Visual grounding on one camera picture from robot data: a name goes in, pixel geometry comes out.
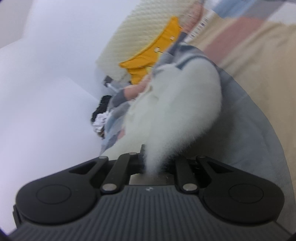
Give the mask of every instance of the textured cream fabric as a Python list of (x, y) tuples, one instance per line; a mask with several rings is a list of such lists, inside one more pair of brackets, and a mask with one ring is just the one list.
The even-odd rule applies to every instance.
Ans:
[(192, 2), (194, 0), (142, 0), (99, 56), (98, 67), (114, 80), (121, 81), (126, 70), (118, 64), (148, 45), (172, 16), (180, 16)]

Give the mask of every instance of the black fabric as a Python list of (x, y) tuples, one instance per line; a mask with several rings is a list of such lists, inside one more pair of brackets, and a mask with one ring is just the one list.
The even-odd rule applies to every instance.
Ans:
[(96, 120), (96, 116), (98, 114), (106, 112), (107, 106), (108, 106), (108, 103), (109, 103), (111, 97), (112, 97), (111, 95), (104, 95), (101, 98), (99, 106), (97, 107), (96, 111), (94, 113), (92, 113), (91, 122), (94, 122)]

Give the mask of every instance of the metal screw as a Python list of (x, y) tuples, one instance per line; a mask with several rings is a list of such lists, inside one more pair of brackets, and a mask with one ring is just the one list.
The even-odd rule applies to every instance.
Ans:
[(106, 183), (102, 186), (104, 191), (114, 191), (116, 188), (117, 186), (114, 183)]
[(183, 185), (183, 189), (185, 191), (195, 191), (197, 189), (197, 185), (194, 183), (186, 183)]

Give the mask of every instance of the bed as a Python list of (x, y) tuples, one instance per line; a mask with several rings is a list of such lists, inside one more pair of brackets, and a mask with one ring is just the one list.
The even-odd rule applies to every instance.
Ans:
[[(118, 63), (147, 45), (172, 15), (180, 15), (191, 2), (173, 1), (168, 10), (168, 1), (143, 0), (99, 57), (99, 68), (126, 81)], [(276, 183), (285, 195), (278, 222), (290, 232), (296, 228), (295, 2), (221, 0), (214, 7), (205, 6), (203, 25), (187, 41), (219, 69), (222, 112), (212, 129), (184, 152), (188, 157), (210, 156)], [(148, 6), (154, 13), (166, 9), (158, 10), (166, 14), (152, 16), (147, 11), (146, 18), (157, 19), (151, 21), (155, 24), (147, 20), (143, 31), (135, 33), (138, 25), (133, 26), (133, 19)], [(127, 37), (124, 30), (130, 23)]]

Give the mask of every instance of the white fabric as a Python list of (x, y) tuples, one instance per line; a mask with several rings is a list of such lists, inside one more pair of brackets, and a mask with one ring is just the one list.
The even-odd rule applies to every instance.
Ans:
[(94, 127), (94, 131), (99, 133), (102, 131), (104, 124), (107, 122), (110, 113), (108, 111), (104, 113), (97, 114), (95, 121), (92, 126)]
[(115, 160), (145, 144), (149, 173), (208, 130), (221, 108), (220, 78), (208, 60), (191, 60), (182, 71), (173, 64), (161, 68), (127, 112), (125, 135), (102, 154)]
[(142, 0), (119, 26), (97, 60), (98, 67), (120, 81), (126, 70), (119, 63), (147, 46), (172, 16), (179, 16), (194, 0)]

